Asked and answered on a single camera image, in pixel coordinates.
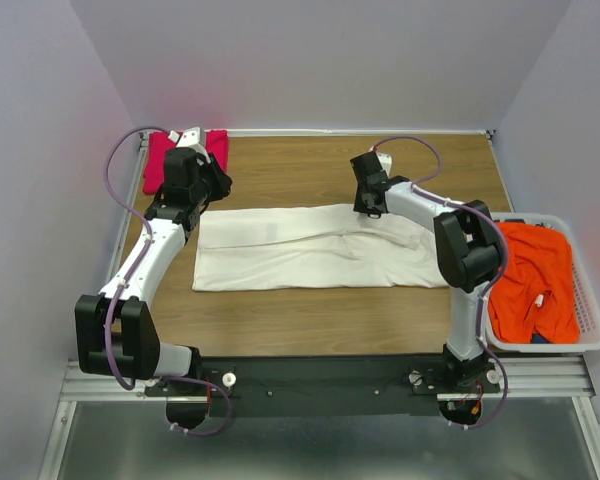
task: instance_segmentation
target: white cloth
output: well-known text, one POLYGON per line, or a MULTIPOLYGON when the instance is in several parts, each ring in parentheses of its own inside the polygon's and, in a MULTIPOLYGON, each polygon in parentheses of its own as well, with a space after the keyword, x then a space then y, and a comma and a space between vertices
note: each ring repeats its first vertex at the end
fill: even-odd
POLYGON ((193 289, 442 287, 433 234, 352 205, 206 212, 193 289))

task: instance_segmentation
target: gray floor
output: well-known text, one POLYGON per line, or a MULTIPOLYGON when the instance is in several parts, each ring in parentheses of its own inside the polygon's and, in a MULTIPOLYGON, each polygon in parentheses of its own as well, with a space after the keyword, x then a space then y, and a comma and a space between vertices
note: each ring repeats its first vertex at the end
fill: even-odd
POLYGON ((170 432, 164 405, 78 406, 62 479, 594 479, 570 399, 512 399, 469 432, 406 415, 236 419, 170 432))

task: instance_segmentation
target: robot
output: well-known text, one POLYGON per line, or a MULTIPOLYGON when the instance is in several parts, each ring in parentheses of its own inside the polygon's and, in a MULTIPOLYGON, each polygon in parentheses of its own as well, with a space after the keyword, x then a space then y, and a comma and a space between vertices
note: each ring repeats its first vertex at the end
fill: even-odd
POLYGON ((452 289, 451 333, 441 354, 203 357, 194 346, 161 342, 150 305, 200 215, 230 194, 232 180, 205 150, 203 130, 173 138, 177 144, 166 153, 164 183, 144 213, 144 228, 129 258, 97 295, 82 295, 76 303, 83 372, 113 375, 127 389, 134 384, 121 377, 146 380, 145 395, 166 397, 169 421, 185 433, 207 417, 232 413, 438 415, 440 410, 454 422, 475 426, 475 402, 474 414, 453 412, 436 395, 471 393, 476 384, 485 392, 500 389, 489 361, 498 360, 482 338, 480 319, 485 287, 497 279, 506 258, 484 203, 459 204, 408 178, 388 178, 375 151, 351 160, 356 212, 401 215, 435 234, 438 266, 452 289), (114 319, 120 332, 110 330, 114 319))

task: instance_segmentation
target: white basket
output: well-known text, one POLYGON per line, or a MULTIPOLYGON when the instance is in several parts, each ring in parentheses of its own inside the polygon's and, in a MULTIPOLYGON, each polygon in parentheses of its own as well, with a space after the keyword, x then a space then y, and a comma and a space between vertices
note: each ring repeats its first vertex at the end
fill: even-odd
POLYGON ((536 213, 492 213, 494 220, 524 220, 525 223, 533 225, 542 224, 562 232, 571 244, 573 251, 573 287, 576 300, 576 317, 580 327, 580 339, 577 343, 504 343, 498 340, 491 327, 491 319, 487 309, 488 301, 485 302, 483 318, 489 319, 486 323, 486 336, 489 343, 500 350, 508 350, 524 353, 583 353, 589 350, 600 350, 600 307, 593 294, 593 288, 589 277, 584 269, 577 244, 569 229, 562 220, 551 215, 540 215, 536 213))

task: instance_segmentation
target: gray wall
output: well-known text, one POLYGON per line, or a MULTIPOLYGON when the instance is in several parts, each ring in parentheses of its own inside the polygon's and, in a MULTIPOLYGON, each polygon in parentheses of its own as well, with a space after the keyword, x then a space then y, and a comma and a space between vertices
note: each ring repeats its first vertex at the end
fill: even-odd
MULTIPOLYGON (((600 301, 600 0, 574 0, 495 140, 516 209, 570 221, 600 301)), ((587 363, 600 417, 600 353, 587 363)))
POLYGON ((121 218, 103 157, 130 126, 68 2, 0 1, 0 479, 38 474, 73 305, 102 282, 121 218))
POLYGON ((136 123, 493 128, 569 0, 71 0, 136 123))

